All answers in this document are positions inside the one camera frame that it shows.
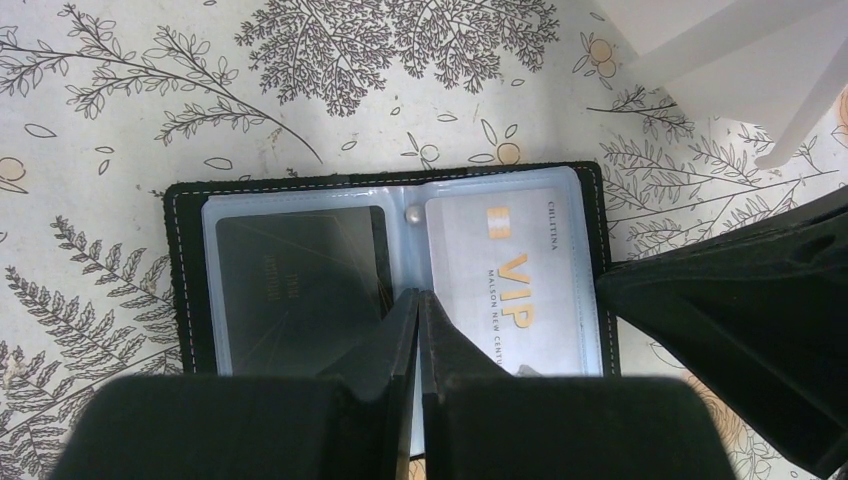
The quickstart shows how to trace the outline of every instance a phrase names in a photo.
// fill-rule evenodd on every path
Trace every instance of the white stitching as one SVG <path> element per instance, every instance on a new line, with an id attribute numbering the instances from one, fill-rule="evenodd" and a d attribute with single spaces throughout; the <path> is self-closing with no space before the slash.
<path id="1" fill-rule="evenodd" d="M 595 200 L 597 203 L 600 203 L 600 193 L 598 192 L 598 185 L 596 182 L 595 171 L 589 167 L 580 167 L 574 166 L 570 167 L 574 170 L 588 170 L 592 175 L 592 187 L 595 189 Z M 174 212 L 174 226 L 177 231 L 177 247 L 180 253 L 180 274 L 183 279 L 183 298 L 185 299 L 185 310 L 186 310 L 186 321 L 188 322 L 188 344 L 189 351 L 191 352 L 191 368 L 194 373 L 197 373 L 197 360 L 195 358 L 194 352 L 194 336 L 191 326 L 191 305 L 188 300 L 188 280 L 186 279 L 186 271 L 185 271 L 185 260 L 183 258 L 183 239 L 180 233 L 180 222 L 177 216 L 177 198 L 183 194 L 192 194 L 192 195 L 214 195 L 214 194 L 223 194 L 223 193 L 260 193 L 260 192 L 282 192 L 284 190 L 303 190 L 308 188 L 316 188 L 316 187 L 342 187 L 342 186 L 351 186 L 355 187 L 358 185 L 371 185 L 371 184 L 389 184 L 389 183 L 408 183 L 410 180 L 427 180 L 427 181 L 435 181 L 435 180 L 447 180 L 452 178 L 468 178 L 468 177 L 481 177 L 486 175 L 494 175 L 498 173 L 504 172 L 475 172 L 475 173 L 465 173 L 465 174 L 456 174 L 456 175 L 442 175 L 439 177 L 421 177 L 421 178 L 410 178 L 410 179 L 392 179 L 392 180 L 369 180 L 364 182 L 341 182 L 341 183 L 333 183 L 333 184 L 323 184 L 323 185 L 299 185 L 296 187 L 264 187 L 264 188 L 247 188 L 247 189 L 237 189 L 237 190 L 206 190 L 206 191 L 194 191 L 194 192 L 179 192 L 174 195 L 174 199 L 171 202 L 171 208 Z M 597 209 L 598 214 L 598 228 L 603 230 L 603 223 L 601 222 L 601 211 L 600 208 Z M 608 267 L 608 260 L 606 254 L 606 245 L 604 244 L 604 236 L 601 235 L 601 257 L 603 259 L 602 271 L 606 272 Z M 610 371 L 613 375 L 615 375 L 615 343 L 612 336 L 612 318 L 607 311 L 607 324 L 609 331 L 609 341 L 610 341 Z"/>

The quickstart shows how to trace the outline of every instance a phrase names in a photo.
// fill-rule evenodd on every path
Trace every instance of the white vip card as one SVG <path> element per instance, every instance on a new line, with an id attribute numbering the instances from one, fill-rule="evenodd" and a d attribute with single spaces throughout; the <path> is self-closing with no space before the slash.
<path id="1" fill-rule="evenodd" d="M 583 374 L 569 209 L 544 188 L 426 203 L 434 290 L 513 375 Z"/>

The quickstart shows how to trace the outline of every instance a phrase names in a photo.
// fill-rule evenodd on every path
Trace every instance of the card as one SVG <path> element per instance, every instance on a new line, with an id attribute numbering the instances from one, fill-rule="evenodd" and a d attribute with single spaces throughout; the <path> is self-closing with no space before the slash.
<path id="1" fill-rule="evenodd" d="M 391 307 L 379 207 L 229 217 L 215 233 L 233 374 L 314 375 Z"/>
<path id="2" fill-rule="evenodd" d="M 553 188 L 426 203 L 434 291 L 513 375 L 584 372 L 568 210 Z"/>

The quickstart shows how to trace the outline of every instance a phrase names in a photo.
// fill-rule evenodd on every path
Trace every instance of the floral tablecloth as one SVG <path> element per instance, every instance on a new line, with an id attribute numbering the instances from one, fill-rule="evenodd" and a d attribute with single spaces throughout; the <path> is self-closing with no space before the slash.
<path id="1" fill-rule="evenodd" d="M 180 372 L 174 182 L 589 159 L 625 260 L 848 181 L 848 96 L 786 167 L 758 171 L 767 132 L 687 118 L 628 78 L 632 56 L 580 0 L 4 0 L 0 478 L 49 472 L 109 379 Z M 811 478 L 619 331 L 626 374 L 702 393 L 740 478 Z"/>

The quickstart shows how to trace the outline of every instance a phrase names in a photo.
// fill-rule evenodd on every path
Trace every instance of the black card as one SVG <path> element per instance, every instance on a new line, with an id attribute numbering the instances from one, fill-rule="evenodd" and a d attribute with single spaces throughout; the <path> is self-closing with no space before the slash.
<path id="1" fill-rule="evenodd" d="M 379 207 L 224 218 L 216 235 L 233 374 L 314 375 L 391 307 Z"/>

